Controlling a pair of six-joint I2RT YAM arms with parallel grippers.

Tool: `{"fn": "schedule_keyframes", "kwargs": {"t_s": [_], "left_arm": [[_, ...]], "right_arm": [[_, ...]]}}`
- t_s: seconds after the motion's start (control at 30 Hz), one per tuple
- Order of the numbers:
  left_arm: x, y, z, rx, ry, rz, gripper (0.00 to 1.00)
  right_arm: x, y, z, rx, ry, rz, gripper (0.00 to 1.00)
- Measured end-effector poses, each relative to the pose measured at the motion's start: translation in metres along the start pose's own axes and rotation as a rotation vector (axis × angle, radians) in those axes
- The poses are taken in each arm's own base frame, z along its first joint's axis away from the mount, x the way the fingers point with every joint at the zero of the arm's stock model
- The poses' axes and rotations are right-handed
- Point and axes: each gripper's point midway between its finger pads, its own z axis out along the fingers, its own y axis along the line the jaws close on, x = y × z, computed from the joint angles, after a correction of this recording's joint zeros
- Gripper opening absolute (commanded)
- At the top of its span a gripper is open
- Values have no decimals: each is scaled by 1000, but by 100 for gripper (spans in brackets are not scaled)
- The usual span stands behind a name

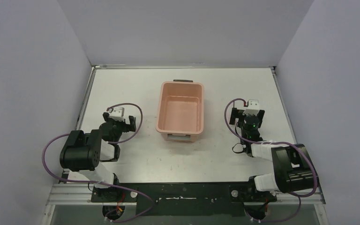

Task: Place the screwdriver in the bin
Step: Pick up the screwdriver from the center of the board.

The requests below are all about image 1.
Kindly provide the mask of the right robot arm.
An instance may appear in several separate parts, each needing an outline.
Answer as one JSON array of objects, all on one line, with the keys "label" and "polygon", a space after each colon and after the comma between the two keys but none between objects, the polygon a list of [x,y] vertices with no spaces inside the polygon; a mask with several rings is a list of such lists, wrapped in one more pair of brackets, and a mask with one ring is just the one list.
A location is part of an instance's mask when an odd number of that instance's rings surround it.
[{"label": "right robot arm", "polygon": [[259,200],[265,191],[291,193],[305,189],[315,190],[319,178],[314,171],[309,154],[303,144],[277,144],[261,137],[264,110],[252,112],[232,108],[229,123],[240,137],[242,152],[252,158],[262,158],[273,164],[273,172],[251,178],[252,184],[245,188],[246,197]]}]

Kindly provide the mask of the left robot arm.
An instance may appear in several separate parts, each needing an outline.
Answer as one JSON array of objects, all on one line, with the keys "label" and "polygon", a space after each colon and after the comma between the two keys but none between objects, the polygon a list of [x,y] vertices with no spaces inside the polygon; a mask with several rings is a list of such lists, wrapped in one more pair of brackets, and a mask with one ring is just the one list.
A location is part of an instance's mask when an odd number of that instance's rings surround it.
[{"label": "left robot arm", "polygon": [[107,201],[114,202],[120,197],[120,188],[116,186],[119,179],[103,163],[118,161],[121,151],[118,142],[123,133],[136,131],[136,118],[130,115],[126,120],[122,112],[105,112],[103,119],[104,123],[89,133],[70,132],[60,153],[60,165],[96,181],[94,187],[102,189]]}]

